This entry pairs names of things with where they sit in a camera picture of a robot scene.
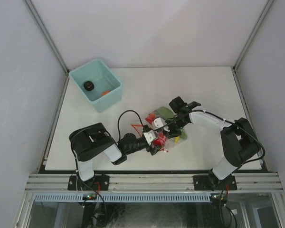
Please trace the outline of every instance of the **black bracket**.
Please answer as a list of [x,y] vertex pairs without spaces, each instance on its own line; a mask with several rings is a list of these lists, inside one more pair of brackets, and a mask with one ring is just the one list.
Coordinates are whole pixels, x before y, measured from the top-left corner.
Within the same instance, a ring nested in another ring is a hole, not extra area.
[[[110,177],[107,175],[95,175],[93,179],[85,181],[85,184],[95,191],[108,191],[110,184]],[[67,190],[69,191],[89,191],[90,189],[84,185],[77,176],[70,176],[68,180]]]
[[226,185],[228,185],[229,190],[238,190],[236,178],[232,175],[227,177],[225,180],[217,184],[214,189],[210,185],[208,175],[196,175],[193,176],[194,190],[205,191],[205,190],[222,190],[223,187],[226,190]]

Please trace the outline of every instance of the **white wall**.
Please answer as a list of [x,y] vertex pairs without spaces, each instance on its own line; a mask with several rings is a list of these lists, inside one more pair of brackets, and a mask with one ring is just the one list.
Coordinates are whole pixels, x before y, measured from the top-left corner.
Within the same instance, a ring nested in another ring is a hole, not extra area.
[[238,73],[269,165],[285,189],[285,0],[274,4]]
[[0,0],[0,228],[12,227],[64,73],[20,0]]
[[66,65],[233,66],[267,0],[33,0]]

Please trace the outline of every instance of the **yellow object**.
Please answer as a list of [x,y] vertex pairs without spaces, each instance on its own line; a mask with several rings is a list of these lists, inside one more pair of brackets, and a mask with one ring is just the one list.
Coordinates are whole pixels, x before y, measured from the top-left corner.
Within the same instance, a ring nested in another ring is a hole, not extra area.
[[174,143],[177,144],[177,142],[179,141],[179,139],[180,139],[179,136],[175,137]]

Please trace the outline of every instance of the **green object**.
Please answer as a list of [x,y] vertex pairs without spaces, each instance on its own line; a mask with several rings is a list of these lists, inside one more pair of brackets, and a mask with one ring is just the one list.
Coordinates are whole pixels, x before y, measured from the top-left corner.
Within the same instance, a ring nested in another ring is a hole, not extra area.
[[[166,108],[166,107],[160,107],[160,108],[156,109],[155,113],[157,115],[159,115],[161,118],[163,118],[164,120],[167,120],[167,119],[174,117],[174,113],[169,108]],[[183,140],[187,139],[187,134],[186,134],[184,129],[181,129],[180,138]]]

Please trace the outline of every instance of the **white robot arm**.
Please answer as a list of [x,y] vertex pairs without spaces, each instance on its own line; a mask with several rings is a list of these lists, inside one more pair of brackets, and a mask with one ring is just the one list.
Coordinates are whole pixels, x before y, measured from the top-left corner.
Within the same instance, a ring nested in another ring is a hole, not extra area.
[[152,144],[157,139],[158,132],[163,132],[167,138],[177,137],[187,124],[200,124],[221,136],[224,157],[209,171],[211,186],[217,185],[243,164],[250,162],[249,159],[263,149],[245,118],[227,120],[206,111],[197,102],[187,104],[180,97],[173,99],[169,105],[176,113],[175,117],[168,120],[155,119],[152,123],[154,129],[145,125],[140,138],[127,133],[116,143],[102,123],[73,132],[69,139],[80,178],[86,181],[94,176],[92,158],[99,153],[104,152],[114,165],[124,162],[127,155],[142,149],[155,155],[161,149]]

